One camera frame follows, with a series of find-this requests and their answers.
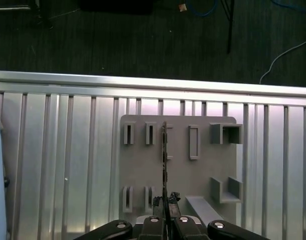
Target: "black metal rod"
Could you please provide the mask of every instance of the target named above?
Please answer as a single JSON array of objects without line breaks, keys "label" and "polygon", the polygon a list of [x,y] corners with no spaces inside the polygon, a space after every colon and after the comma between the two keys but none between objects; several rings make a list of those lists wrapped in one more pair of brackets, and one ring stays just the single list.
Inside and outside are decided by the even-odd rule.
[{"label": "black metal rod", "polygon": [[235,0],[231,0],[231,7],[229,12],[230,15],[229,15],[229,29],[228,29],[228,40],[227,40],[227,54],[231,52],[231,46],[232,46],[234,6],[235,6]]},{"label": "black metal rod", "polygon": [[228,9],[226,9],[226,6],[224,4],[224,0],[221,0],[221,4],[222,4],[222,6],[224,8],[224,12],[225,12],[225,15],[227,17],[227,20],[229,20],[229,12],[228,12]]},{"label": "black metal rod", "polygon": [[0,12],[4,11],[29,11],[31,7],[29,5],[9,5],[0,6]]},{"label": "black metal rod", "polygon": [[228,11],[228,12],[231,12],[231,9],[229,9],[227,0],[224,0],[224,3],[225,3],[225,6],[226,6],[227,11]]}]

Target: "small label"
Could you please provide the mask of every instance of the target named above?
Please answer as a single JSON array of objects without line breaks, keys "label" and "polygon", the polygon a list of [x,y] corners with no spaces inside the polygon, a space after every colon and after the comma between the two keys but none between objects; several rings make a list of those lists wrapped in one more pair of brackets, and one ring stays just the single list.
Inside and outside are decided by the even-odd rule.
[{"label": "small label", "polygon": [[180,4],[178,7],[179,7],[179,11],[180,11],[180,12],[187,11],[186,4]]}]

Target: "bolt head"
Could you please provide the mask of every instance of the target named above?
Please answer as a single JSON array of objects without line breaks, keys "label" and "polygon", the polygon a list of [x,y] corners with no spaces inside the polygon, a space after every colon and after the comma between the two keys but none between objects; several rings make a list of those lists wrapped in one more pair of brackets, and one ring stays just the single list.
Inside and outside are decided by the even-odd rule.
[{"label": "bolt head", "polygon": [[185,216],[181,217],[179,220],[180,220],[181,222],[183,222],[183,223],[187,223],[187,222],[188,222],[188,218],[185,217]]},{"label": "bolt head", "polygon": [[152,217],[152,218],[151,218],[151,222],[153,222],[153,223],[157,223],[157,222],[158,222],[158,218],[156,218],[156,217]]},{"label": "bolt head", "polygon": [[217,222],[217,223],[214,223],[214,225],[219,229],[222,229],[224,227],[224,224],[222,224],[221,222]]},{"label": "bolt head", "polygon": [[123,223],[120,223],[120,224],[117,225],[117,227],[120,228],[120,229],[122,229],[122,228],[126,227],[126,225],[123,224]]}]

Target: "gray plastic board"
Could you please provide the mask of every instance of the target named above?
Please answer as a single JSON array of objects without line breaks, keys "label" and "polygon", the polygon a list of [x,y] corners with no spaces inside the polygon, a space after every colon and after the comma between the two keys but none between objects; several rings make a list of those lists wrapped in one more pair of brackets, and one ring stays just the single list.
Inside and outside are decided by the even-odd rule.
[{"label": "gray plastic board", "polygon": [[236,178],[234,143],[241,142],[242,127],[232,117],[216,116],[122,116],[120,219],[134,223],[136,217],[152,214],[152,197],[162,195],[161,127],[164,121],[168,126],[167,190],[169,195],[174,191],[180,193],[182,215],[197,216],[185,196],[202,196],[223,219],[235,223],[234,203],[238,199],[220,203],[211,197],[211,178],[222,182],[223,195],[230,195],[228,178]]}]

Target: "floor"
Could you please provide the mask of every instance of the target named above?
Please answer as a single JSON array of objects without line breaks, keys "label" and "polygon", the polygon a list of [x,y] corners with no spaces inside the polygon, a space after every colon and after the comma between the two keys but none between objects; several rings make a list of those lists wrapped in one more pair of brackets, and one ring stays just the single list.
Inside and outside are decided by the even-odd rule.
[{"label": "floor", "polygon": [[[306,14],[269,0],[236,1],[229,55],[221,5],[203,18],[180,13],[179,0],[157,1],[149,16],[41,1],[51,30],[32,27],[29,12],[0,13],[0,70],[257,84],[276,56],[306,41]],[[212,6],[191,3],[201,12]],[[278,60],[262,84],[306,87],[306,45]]]}]

